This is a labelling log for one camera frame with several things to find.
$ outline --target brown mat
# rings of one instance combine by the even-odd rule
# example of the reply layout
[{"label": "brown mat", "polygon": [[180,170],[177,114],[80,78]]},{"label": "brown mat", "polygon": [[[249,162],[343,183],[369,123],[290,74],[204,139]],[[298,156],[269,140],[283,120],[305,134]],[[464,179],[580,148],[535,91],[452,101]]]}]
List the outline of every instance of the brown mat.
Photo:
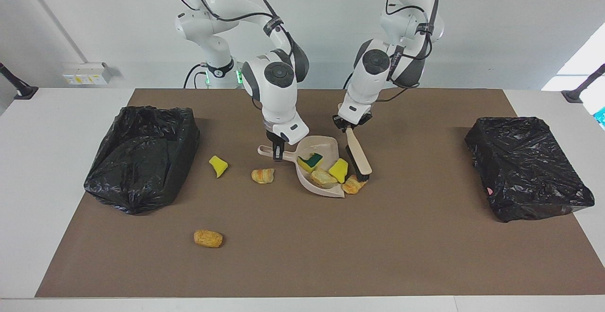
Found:
[{"label": "brown mat", "polygon": [[[345,155],[331,122],[343,94],[301,90],[298,107]],[[172,206],[144,217],[85,195],[37,297],[605,294],[573,215],[503,224],[488,208],[463,138],[478,117],[515,116],[501,90],[417,89],[376,105],[356,130],[374,174],[346,199],[314,196],[292,164],[256,154],[267,141],[243,90],[137,90],[130,105],[194,109],[190,175]],[[220,179],[214,154],[231,164]],[[252,182],[263,167],[274,183]],[[197,229],[224,246],[195,245]]]}]

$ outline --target bin covered with black bag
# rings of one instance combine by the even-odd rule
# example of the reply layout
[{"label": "bin covered with black bag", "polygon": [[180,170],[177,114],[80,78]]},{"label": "bin covered with black bag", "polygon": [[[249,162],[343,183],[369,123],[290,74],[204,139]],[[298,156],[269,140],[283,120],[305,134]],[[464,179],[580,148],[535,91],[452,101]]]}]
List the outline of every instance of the bin covered with black bag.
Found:
[{"label": "bin covered with black bag", "polygon": [[503,222],[546,219],[595,204],[539,118],[480,118],[465,141],[490,207]]},{"label": "bin covered with black bag", "polygon": [[127,214],[171,204],[199,144],[191,109],[125,107],[102,140],[84,188]]}]

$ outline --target trash bag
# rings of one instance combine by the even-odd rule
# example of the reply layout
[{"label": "trash bag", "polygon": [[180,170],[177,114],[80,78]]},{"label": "trash bag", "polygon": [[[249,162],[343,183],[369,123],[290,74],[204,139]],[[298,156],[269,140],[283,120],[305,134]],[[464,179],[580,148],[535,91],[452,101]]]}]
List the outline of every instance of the trash bag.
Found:
[{"label": "trash bag", "polygon": [[130,215],[168,206],[187,178],[198,145],[191,109],[122,108],[84,189]]},{"label": "trash bag", "polygon": [[503,222],[546,219],[595,204],[539,118],[480,118],[465,141],[490,207]]}]

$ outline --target dustpan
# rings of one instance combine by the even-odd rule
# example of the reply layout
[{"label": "dustpan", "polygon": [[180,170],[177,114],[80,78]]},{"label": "dustpan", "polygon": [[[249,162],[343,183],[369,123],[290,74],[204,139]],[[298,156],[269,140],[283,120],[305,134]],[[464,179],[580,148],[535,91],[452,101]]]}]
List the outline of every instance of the dustpan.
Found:
[{"label": "dustpan", "polygon": [[[273,148],[268,146],[259,146],[259,154],[267,157],[273,157]],[[344,198],[344,191],[339,183],[334,183],[331,187],[322,188],[311,181],[311,174],[301,168],[296,161],[298,157],[308,159],[312,153],[318,153],[323,156],[323,161],[318,166],[319,169],[330,169],[339,159],[338,142],[332,137],[326,136],[307,136],[298,142],[296,151],[284,152],[283,159],[294,163],[298,180],[305,189],[314,194],[326,196],[329,198]]]}]

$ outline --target white robotic arm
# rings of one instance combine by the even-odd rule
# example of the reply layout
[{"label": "white robotic arm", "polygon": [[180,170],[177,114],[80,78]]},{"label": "white robotic arm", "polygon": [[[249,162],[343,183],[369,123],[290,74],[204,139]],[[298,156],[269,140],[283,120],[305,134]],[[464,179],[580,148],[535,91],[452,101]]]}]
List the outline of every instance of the white robotic arm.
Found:
[{"label": "white robotic arm", "polygon": [[309,71],[309,60],[285,30],[283,21],[266,0],[189,0],[190,11],[179,15],[177,30],[198,43],[207,57],[211,80],[231,81],[234,60],[227,42],[214,36],[249,21],[263,27],[276,49],[244,62],[244,88],[263,105],[264,125],[281,160],[284,143],[296,144],[309,128],[296,112],[297,84]]},{"label": "white robotic arm", "polygon": [[350,85],[338,111],[339,117],[353,126],[367,121],[366,115],[387,81],[401,88],[417,86],[432,43],[443,34],[443,21],[437,16],[439,0],[400,2],[402,7],[391,12],[387,0],[380,15],[389,41],[369,40],[357,53]]}]

